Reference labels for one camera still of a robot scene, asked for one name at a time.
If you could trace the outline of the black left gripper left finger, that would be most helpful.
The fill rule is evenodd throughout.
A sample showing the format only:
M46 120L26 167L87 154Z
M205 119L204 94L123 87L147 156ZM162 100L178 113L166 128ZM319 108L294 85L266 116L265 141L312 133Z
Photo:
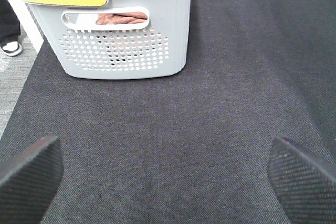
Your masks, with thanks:
M1 163L1 223L40 223L64 174L60 139L43 137Z

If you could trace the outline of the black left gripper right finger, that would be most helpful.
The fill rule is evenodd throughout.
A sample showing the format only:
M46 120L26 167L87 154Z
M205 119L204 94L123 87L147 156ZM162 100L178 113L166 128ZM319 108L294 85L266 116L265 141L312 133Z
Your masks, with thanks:
M291 223L335 223L335 165L293 140L276 137L267 174Z

